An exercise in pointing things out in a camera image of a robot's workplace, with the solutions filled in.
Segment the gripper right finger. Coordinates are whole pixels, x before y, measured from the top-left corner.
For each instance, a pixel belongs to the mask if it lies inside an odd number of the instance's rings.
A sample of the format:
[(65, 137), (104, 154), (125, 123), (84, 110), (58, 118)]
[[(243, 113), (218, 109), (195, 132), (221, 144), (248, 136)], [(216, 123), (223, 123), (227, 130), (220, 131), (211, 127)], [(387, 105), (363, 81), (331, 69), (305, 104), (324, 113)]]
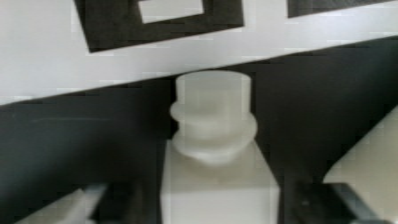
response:
[(280, 224), (392, 224), (346, 183), (296, 183), (280, 206)]

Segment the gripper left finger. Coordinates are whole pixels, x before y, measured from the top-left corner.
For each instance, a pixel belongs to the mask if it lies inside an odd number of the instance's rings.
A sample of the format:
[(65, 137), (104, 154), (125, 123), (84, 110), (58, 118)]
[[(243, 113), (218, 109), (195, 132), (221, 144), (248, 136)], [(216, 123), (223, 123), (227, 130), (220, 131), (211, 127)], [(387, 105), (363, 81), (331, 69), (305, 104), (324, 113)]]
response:
[(156, 224), (141, 184), (116, 182), (88, 185), (13, 224)]

